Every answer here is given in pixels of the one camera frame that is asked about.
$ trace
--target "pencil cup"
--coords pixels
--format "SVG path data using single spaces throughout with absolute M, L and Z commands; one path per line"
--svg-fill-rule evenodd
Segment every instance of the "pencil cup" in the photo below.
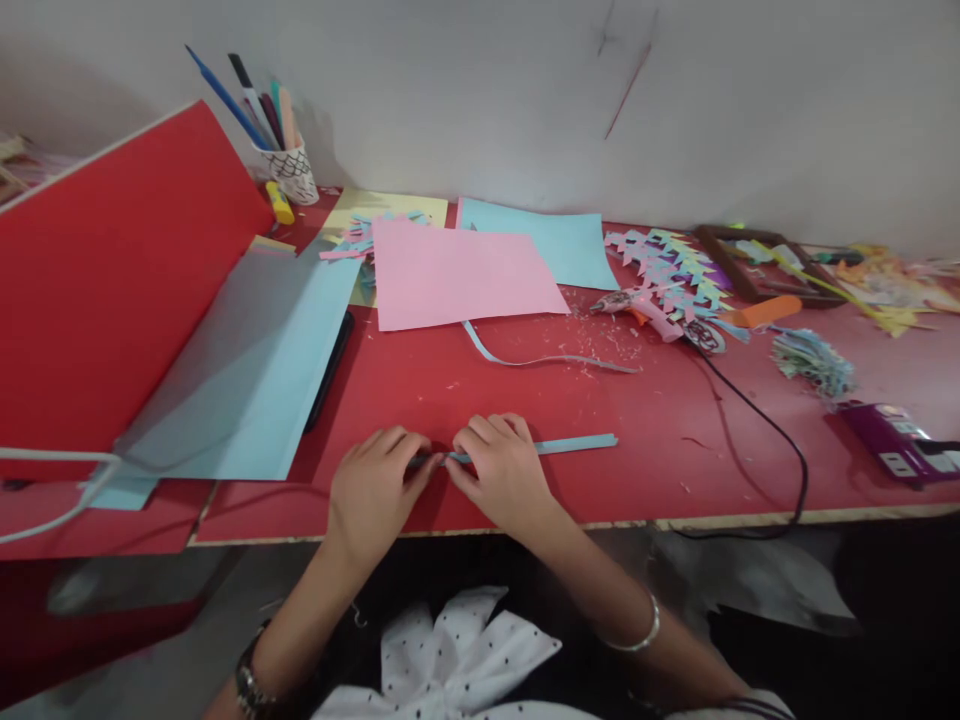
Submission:
M 294 205 L 313 205 L 320 199 L 313 182 L 313 170 L 307 157 L 307 146 L 301 144 L 293 150 L 257 151 L 270 166 L 270 177 Z

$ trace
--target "wristwatch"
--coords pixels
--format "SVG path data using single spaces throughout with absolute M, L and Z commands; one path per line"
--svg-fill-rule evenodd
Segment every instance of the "wristwatch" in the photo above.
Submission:
M 267 695 L 257 686 L 257 679 L 253 676 L 251 668 L 257 640 L 269 624 L 270 621 L 266 620 L 257 630 L 257 634 L 237 661 L 237 669 L 234 673 L 237 682 L 237 705 L 248 720 L 268 720 L 273 716 L 278 704 L 277 698 Z

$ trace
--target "blue pencil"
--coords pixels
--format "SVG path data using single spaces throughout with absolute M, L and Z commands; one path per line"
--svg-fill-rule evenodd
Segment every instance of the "blue pencil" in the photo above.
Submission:
M 210 87 L 213 88 L 213 91 L 220 96 L 221 100 L 223 100 L 223 104 L 226 105 L 230 112 L 233 113 L 233 116 L 237 119 L 237 122 L 239 122 L 243 126 L 243 129 L 247 131 L 247 135 L 249 135 L 250 139 L 253 140 L 253 144 L 261 150 L 270 150 L 270 146 L 267 145 L 267 141 L 263 139 L 260 131 L 253 126 L 253 123 L 250 122 L 250 119 L 246 116 L 243 110 L 240 109 L 240 106 L 237 105 L 236 101 L 232 97 L 230 97 L 230 93 L 228 93 L 227 89 L 220 84 L 220 81 L 217 80 L 217 76 L 213 74 L 213 71 L 200 62 L 200 58 L 198 58 L 197 54 L 190 49 L 189 45 L 184 45 L 184 47 L 187 49 L 187 52 L 190 53 L 190 57 L 193 58 L 194 62 L 197 63 L 197 67 L 200 68 L 200 74 L 203 75 L 203 79 L 210 84 Z

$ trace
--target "black cable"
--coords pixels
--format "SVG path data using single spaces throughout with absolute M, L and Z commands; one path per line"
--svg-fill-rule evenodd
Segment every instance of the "black cable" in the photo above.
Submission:
M 677 535 L 682 535 L 683 537 L 689 538 L 691 540 L 712 540 L 714 538 L 736 538 L 738 540 L 776 540 L 777 538 L 781 538 L 784 535 L 786 535 L 788 532 L 790 532 L 790 530 L 793 529 L 800 522 L 800 516 L 803 515 L 803 507 L 807 502 L 807 489 L 810 486 L 810 470 L 807 467 L 807 459 L 803 456 L 803 452 L 800 450 L 799 447 L 797 447 L 797 444 L 793 441 L 793 438 L 787 435 L 787 433 L 784 431 L 783 428 L 781 428 L 773 420 L 771 420 L 767 416 L 767 414 L 763 412 L 763 410 L 761 410 L 752 402 L 750 402 L 750 398 L 748 398 L 746 395 L 740 392 L 740 390 L 737 389 L 737 387 L 732 382 L 727 380 L 727 378 L 724 376 L 722 372 L 717 370 L 717 366 L 713 364 L 712 360 L 710 360 L 709 355 L 707 355 L 697 345 L 694 345 L 694 343 L 691 342 L 690 344 L 693 345 L 694 349 L 698 353 L 700 353 L 700 357 L 702 357 L 706 361 L 707 365 L 710 366 L 710 369 L 713 370 L 713 373 L 718 378 L 723 380 L 724 384 L 728 388 L 730 388 L 737 395 L 739 395 L 741 400 L 743 400 L 747 405 L 749 405 L 753 409 L 753 411 L 757 413 L 757 415 L 759 415 L 764 420 L 766 420 L 770 424 L 770 426 L 773 427 L 774 430 L 776 430 L 778 433 L 783 435 L 784 440 L 790 443 L 790 447 L 793 448 L 793 451 L 797 454 L 797 457 L 800 458 L 800 495 L 797 497 L 797 505 L 793 511 L 793 517 L 790 518 L 789 521 L 787 521 L 787 524 L 777 525 L 775 528 L 769 531 L 762 531 L 762 532 L 751 532 L 749 530 L 744 530 L 742 532 L 722 531 L 722 532 L 707 532 L 699 535 L 691 535 L 689 533 L 680 532 L 678 530 L 676 531 Z

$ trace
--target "silver bangle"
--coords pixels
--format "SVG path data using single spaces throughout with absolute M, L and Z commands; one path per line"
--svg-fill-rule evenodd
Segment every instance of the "silver bangle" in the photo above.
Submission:
M 640 652 L 650 647 L 650 644 L 657 639 L 657 633 L 660 632 L 660 606 L 657 604 L 657 599 L 653 596 L 653 593 L 650 590 L 647 590 L 647 593 L 650 595 L 650 602 L 653 605 L 653 626 L 647 636 L 636 645 L 614 645 L 606 640 L 603 641 L 604 645 L 620 652 Z

